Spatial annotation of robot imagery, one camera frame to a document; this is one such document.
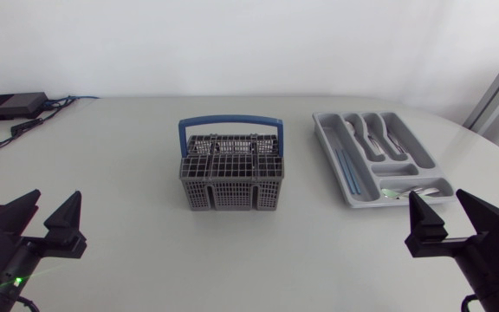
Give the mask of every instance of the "cutlery tray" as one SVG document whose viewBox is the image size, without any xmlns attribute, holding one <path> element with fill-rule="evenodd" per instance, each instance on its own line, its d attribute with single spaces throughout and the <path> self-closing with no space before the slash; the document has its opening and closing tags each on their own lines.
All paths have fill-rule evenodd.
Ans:
<svg viewBox="0 0 499 312">
<path fill-rule="evenodd" d="M 436 187 L 438 193 L 424 198 L 428 204 L 455 199 L 436 161 L 397 114 L 314 113 L 313 119 L 315 133 L 351 207 L 409 204 L 408 198 L 387 198 L 382 189 L 405 192 Z"/>
</svg>

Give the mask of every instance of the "blue utensil handle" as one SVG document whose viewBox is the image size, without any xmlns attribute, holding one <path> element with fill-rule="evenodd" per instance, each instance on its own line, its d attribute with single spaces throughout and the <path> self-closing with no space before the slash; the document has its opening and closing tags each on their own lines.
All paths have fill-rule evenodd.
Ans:
<svg viewBox="0 0 499 312">
<path fill-rule="evenodd" d="M 282 127 L 282 120 L 277 118 L 252 116 L 252 115 L 210 115 L 193 117 L 178 122 L 178 135 L 180 136 L 180 152 L 182 157 L 188 156 L 188 143 L 186 141 L 186 127 L 207 125 L 212 123 L 221 122 L 238 122 L 238 123 L 251 123 L 264 126 L 276 127 L 276 135 L 278 136 L 278 154 L 280 157 L 284 154 L 283 137 L 284 131 Z"/>
</svg>

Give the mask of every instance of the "tray compartment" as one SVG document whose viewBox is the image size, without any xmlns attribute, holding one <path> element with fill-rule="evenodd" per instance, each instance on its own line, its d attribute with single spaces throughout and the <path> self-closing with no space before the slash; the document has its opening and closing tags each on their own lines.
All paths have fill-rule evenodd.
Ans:
<svg viewBox="0 0 499 312">
<path fill-rule="evenodd" d="M 367 202 L 380 198 L 380 191 L 369 172 L 368 164 L 361 156 L 361 152 L 357 147 L 359 143 L 353 139 L 353 136 L 344 124 L 344 119 L 338 114 L 319 114 L 317 118 L 321 137 L 324 138 L 324 140 L 321 140 L 321 143 L 323 143 L 323 147 L 330 154 L 331 165 L 338 173 L 337 179 L 339 180 L 340 187 L 345 190 L 344 193 L 347 199 L 352 198 L 357 201 Z M 355 178 L 360 187 L 360 194 L 352 194 L 347 186 L 343 169 L 336 155 L 336 151 L 340 153 L 342 150 L 345 150 L 349 155 L 349 162 L 353 165 Z"/>
<path fill-rule="evenodd" d="M 377 177 L 415 176 L 419 170 L 413 164 L 374 164 L 371 170 Z"/>
<path fill-rule="evenodd" d="M 412 156 L 417 166 L 424 169 L 435 167 L 434 160 L 395 113 L 381 113 L 380 115 L 385 120 L 387 131 L 390 131 L 399 144 Z"/>
<path fill-rule="evenodd" d="M 367 125 L 369 134 L 380 144 L 385 153 L 394 160 L 407 160 L 407 155 L 400 153 L 395 146 L 388 143 L 389 139 L 386 135 L 386 124 L 380 115 L 375 113 L 363 114 L 363 119 Z"/>
</svg>

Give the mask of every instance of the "black router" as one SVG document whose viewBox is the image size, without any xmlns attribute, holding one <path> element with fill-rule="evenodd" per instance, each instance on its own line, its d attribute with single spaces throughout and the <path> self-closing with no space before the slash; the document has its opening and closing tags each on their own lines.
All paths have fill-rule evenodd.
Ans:
<svg viewBox="0 0 499 312">
<path fill-rule="evenodd" d="M 48 97 L 43 92 L 25 94 L 0 94 L 0 120 L 16 117 L 34 119 L 43 111 Z"/>
</svg>

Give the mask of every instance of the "white table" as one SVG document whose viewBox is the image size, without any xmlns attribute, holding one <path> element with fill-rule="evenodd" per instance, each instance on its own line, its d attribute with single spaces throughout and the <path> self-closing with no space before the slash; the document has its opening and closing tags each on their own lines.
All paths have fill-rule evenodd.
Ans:
<svg viewBox="0 0 499 312">
<path fill-rule="evenodd" d="M 343 203 L 311 113 L 355 110 L 397 112 L 454 188 L 499 207 L 497 146 L 385 101 L 82 100 L 0 150 L 0 204 L 42 192 L 24 235 L 44 236 L 45 218 L 74 190 L 83 195 L 84 256 L 43 259 L 22 295 L 54 312 L 458 311 L 472 290 L 452 259 L 411 257 L 404 245 L 408 208 L 356 210 Z M 178 121 L 206 114 L 283 119 L 285 178 L 277 211 L 189 210 L 178 180 Z M 16 123 L 0 121 L 0 139 Z M 251 125 L 224 124 L 212 132 L 248 133 Z M 435 210 L 451 237 L 474 234 L 457 201 Z"/>
</svg>

